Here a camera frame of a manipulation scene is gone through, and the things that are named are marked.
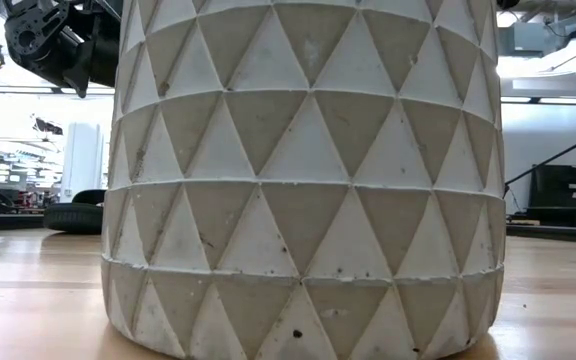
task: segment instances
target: geometric concrete pot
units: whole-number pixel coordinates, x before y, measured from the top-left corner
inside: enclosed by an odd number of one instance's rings
[[[187,359],[436,359],[504,258],[492,0],[125,1],[112,324]]]

